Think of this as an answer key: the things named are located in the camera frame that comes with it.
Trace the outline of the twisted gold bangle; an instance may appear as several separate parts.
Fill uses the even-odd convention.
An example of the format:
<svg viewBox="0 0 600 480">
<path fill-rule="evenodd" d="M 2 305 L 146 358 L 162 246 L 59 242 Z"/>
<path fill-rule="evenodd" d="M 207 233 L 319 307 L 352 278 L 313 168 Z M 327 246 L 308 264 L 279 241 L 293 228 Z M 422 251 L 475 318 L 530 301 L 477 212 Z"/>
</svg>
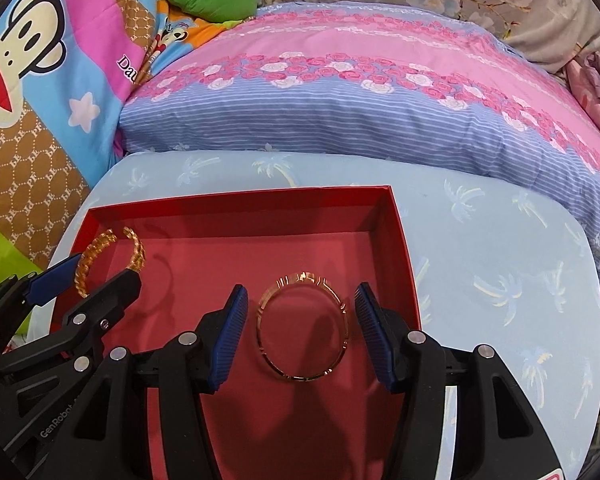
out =
<svg viewBox="0 0 600 480">
<path fill-rule="evenodd" d="M 146 263 L 146 249 L 135 231 L 128 226 L 122 230 L 123 235 L 133 244 L 132 256 L 126 268 L 140 273 Z M 74 287 L 81 298 L 88 296 L 87 279 L 96 259 L 112 244 L 117 243 L 118 237 L 113 230 L 106 230 L 93 238 L 80 255 L 76 272 L 74 272 Z"/>
</svg>

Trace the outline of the thin gold bangle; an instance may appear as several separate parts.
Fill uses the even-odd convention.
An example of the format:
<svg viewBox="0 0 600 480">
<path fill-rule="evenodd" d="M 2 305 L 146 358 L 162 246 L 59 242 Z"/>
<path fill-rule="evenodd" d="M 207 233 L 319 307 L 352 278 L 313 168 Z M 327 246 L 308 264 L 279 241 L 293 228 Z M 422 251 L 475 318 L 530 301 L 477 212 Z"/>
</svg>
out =
<svg viewBox="0 0 600 480">
<path fill-rule="evenodd" d="M 321 275 L 282 276 L 259 300 L 257 346 L 265 364 L 286 382 L 315 382 L 332 374 L 350 338 L 347 299 Z"/>
</svg>

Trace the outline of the red shallow cardboard box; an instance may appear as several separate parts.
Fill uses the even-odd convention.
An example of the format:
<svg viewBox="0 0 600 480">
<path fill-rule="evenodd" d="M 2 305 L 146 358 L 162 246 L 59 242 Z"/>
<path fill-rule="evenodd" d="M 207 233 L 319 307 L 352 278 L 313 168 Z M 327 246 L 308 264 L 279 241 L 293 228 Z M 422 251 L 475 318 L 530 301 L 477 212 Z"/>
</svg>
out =
<svg viewBox="0 0 600 480">
<path fill-rule="evenodd" d="M 401 399 L 377 381 L 354 310 L 366 282 L 408 324 L 420 316 L 412 266 L 390 188 L 285 188 L 100 204 L 68 237 L 80 252 L 99 233 L 125 226 L 144 243 L 140 296 L 106 335 L 107 347 L 152 350 L 248 292 L 245 329 L 227 381 L 202 398 L 221 474 L 227 479 L 377 479 Z M 347 299 L 351 338 L 336 370 L 286 382 L 256 341 L 262 294 L 282 276 L 309 271 Z"/>
</svg>

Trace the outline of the cartoon monkey colourful blanket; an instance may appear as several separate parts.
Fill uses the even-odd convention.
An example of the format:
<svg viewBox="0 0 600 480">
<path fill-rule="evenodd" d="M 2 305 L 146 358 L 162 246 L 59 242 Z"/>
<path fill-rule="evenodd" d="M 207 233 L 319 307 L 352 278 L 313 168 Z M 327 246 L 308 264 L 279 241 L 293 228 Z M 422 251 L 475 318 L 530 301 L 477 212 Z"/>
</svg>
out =
<svg viewBox="0 0 600 480">
<path fill-rule="evenodd" d="M 229 27 L 166 0 L 0 0 L 0 282 L 48 267 L 133 91 Z"/>
</svg>

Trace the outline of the pink crumpled cloth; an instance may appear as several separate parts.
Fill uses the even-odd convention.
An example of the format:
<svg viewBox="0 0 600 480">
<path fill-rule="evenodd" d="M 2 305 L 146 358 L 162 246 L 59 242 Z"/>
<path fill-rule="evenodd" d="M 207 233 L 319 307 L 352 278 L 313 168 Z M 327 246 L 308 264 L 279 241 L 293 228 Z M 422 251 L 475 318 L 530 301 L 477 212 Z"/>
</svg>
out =
<svg viewBox="0 0 600 480">
<path fill-rule="evenodd" d="M 600 52 L 570 61 L 566 75 L 572 95 L 600 129 Z"/>
</svg>

